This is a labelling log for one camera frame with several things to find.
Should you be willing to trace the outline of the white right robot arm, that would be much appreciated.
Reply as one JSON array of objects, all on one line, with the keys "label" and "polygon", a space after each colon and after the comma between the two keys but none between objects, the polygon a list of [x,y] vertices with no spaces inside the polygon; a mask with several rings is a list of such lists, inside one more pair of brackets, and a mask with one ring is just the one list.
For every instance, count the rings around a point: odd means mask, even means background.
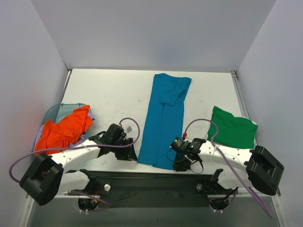
[{"label": "white right robot arm", "polygon": [[244,182],[259,192],[274,196],[277,193],[284,166],[265,147],[254,149],[230,148],[212,144],[208,140],[194,138],[182,140],[176,137],[170,145],[177,153],[174,161],[175,171],[186,171],[191,161],[218,163],[239,170],[237,174],[220,173],[211,179],[210,189],[221,193],[224,189],[242,187]]}]

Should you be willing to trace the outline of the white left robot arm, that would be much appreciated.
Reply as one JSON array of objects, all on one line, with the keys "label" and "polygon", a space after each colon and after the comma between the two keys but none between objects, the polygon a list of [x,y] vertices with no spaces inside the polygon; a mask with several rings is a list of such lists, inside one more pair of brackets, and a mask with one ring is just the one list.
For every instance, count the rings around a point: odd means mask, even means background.
[{"label": "white left robot arm", "polygon": [[21,178],[19,186],[40,206],[64,192],[90,194],[89,197],[93,194],[108,194],[109,183],[103,183],[86,169],[74,171],[74,168],[110,152],[118,160],[136,161],[136,141],[137,139],[128,138],[120,125],[113,123],[107,131],[91,136],[73,148],[51,155],[37,155]]}]

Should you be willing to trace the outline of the teal blue t shirt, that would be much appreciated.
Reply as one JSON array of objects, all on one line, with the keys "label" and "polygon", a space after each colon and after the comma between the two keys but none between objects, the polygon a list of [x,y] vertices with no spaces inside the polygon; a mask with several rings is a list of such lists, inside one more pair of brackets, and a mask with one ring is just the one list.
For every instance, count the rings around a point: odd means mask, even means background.
[{"label": "teal blue t shirt", "polygon": [[153,78],[138,162],[172,170],[176,152],[170,145],[182,136],[184,101],[191,78],[173,77],[165,73]]}]

